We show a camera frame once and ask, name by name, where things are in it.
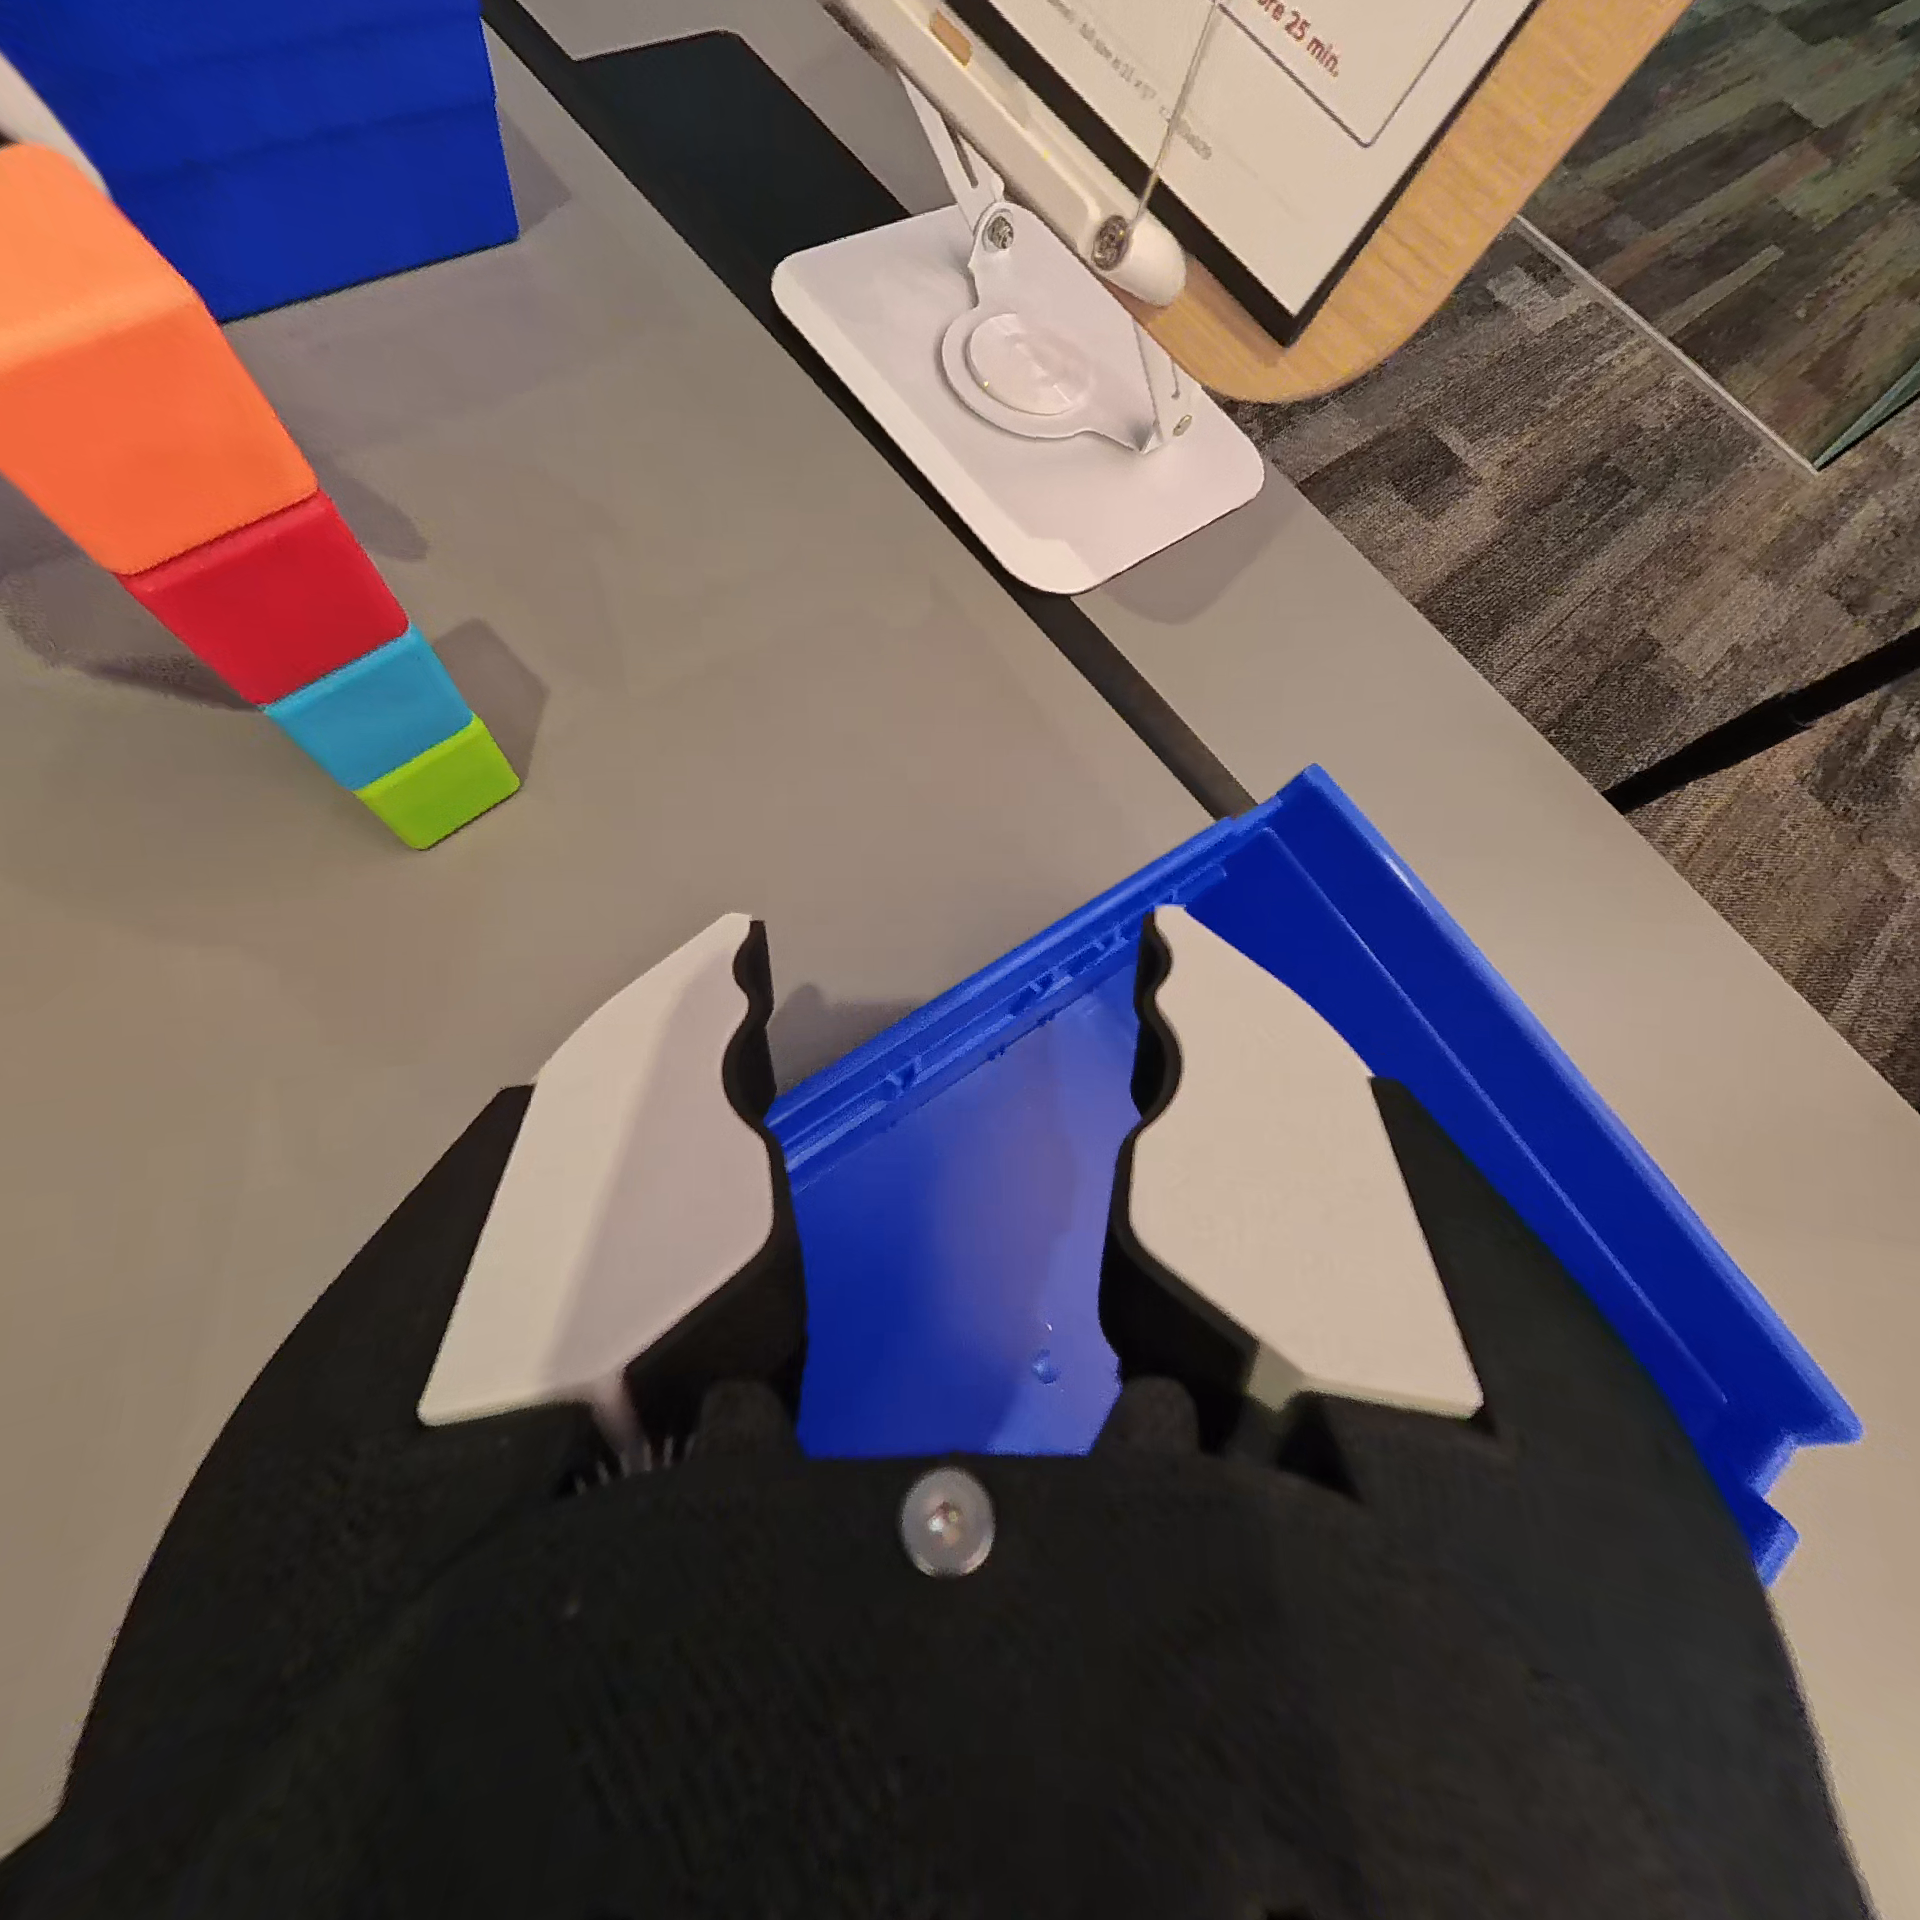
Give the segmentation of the wooden instruction sign board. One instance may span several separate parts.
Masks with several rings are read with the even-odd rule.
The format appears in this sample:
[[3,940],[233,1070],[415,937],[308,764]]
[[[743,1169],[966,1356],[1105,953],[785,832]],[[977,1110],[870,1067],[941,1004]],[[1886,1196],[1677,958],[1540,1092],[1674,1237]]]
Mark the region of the wooden instruction sign board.
[[1215,395],[1299,402],[1340,393],[1436,316],[1684,9],[1531,6],[1289,346],[1197,258],[1169,304],[1122,291],[1089,256],[1078,275]]

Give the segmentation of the blue plastic bin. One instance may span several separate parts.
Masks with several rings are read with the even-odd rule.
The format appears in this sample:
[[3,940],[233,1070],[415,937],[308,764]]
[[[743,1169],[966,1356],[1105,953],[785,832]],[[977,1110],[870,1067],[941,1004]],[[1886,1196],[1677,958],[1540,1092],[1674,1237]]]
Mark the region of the blue plastic bin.
[[1139,933],[1185,905],[1402,1081],[1667,1395],[1771,1581],[1770,1493],[1862,1422],[1653,1157],[1322,765],[774,1100],[817,1457],[1085,1452],[1098,1268],[1137,1117]]
[[4,3],[3,42],[217,320],[519,235],[477,3]]

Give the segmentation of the teal magnetic cube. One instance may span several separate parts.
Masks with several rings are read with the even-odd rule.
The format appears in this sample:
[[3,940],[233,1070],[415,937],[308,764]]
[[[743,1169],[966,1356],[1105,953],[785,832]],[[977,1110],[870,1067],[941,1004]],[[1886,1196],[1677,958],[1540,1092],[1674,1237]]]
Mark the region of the teal magnetic cube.
[[473,721],[418,626],[261,712],[350,793],[436,750]]

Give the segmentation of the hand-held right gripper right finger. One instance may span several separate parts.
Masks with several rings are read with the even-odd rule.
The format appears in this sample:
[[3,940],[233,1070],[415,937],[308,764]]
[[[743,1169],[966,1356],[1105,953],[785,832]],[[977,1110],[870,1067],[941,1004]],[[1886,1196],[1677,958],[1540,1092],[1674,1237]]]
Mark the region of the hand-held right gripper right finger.
[[1305,1452],[1329,1408],[1471,1436],[1483,1387],[1375,1080],[1302,994],[1180,905],[1141,930],[1137,1123],[1107,1342],[1199,1453]]

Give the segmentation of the green magnetic cube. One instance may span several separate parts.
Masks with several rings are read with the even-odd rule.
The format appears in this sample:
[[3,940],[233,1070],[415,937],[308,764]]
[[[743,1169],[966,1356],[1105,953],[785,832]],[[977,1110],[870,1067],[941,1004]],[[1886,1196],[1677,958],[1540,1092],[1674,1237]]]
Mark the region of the green magnetic cube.
[[471,716],[457,734],[355,788],[355,796],[406,848],[429,850],[519,790],[507,755],[486,723]]

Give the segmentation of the red magnetic cube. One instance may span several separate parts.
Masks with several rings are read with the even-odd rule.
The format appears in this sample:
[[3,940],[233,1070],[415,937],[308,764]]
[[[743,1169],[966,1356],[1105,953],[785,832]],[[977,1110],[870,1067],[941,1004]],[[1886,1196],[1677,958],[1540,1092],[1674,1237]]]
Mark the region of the red magnetic cube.
[[255,708],[409,630],[399,600],[322,489],[117,581]]

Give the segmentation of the white sign stand base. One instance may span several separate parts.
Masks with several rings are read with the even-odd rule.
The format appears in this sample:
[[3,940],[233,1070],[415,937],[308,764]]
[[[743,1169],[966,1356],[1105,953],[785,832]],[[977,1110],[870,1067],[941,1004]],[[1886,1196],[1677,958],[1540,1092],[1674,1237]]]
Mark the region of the white sign stand base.
[[1105,586],[1247,506],[1258,449],[1006,196],[798,252],[774,302],[1022,586]]

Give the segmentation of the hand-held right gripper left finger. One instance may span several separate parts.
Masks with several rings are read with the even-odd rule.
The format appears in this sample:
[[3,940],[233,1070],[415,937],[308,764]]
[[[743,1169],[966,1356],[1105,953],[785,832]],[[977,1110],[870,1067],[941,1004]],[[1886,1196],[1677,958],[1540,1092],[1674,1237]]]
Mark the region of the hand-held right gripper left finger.
[[421,1395],[442,1429],[543,1406],[684,1450],[710,1387],[789,1420],[807,1284],[765,1036],[765,926],[723,917],[542,1066]]

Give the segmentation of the orange magnetic cube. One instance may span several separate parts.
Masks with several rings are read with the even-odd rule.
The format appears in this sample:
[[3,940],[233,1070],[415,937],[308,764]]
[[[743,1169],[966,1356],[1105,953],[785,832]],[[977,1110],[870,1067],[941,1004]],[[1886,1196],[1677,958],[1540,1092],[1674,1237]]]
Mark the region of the orange magnetic cube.
[[3,153],[3,472],[115,573],[319,484],[199,293],[74,161],[34,145]]

